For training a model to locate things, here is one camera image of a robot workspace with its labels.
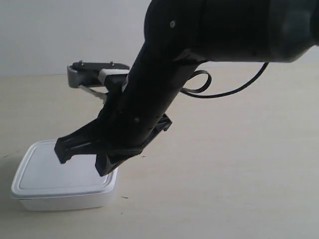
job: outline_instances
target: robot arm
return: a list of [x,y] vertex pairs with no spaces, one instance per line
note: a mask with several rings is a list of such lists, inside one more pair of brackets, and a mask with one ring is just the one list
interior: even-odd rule
[[[92,68],[90,80],[108,89],[104,107],[96,120],[58,139],[60,162],[95,154],[99,174],[112,172],[170,127],[165,112],[200,64],[293,62],[319,44],[318,24],[318,0],[152,0],[130,71]],[[73,65],[69,77],[85,67]]]

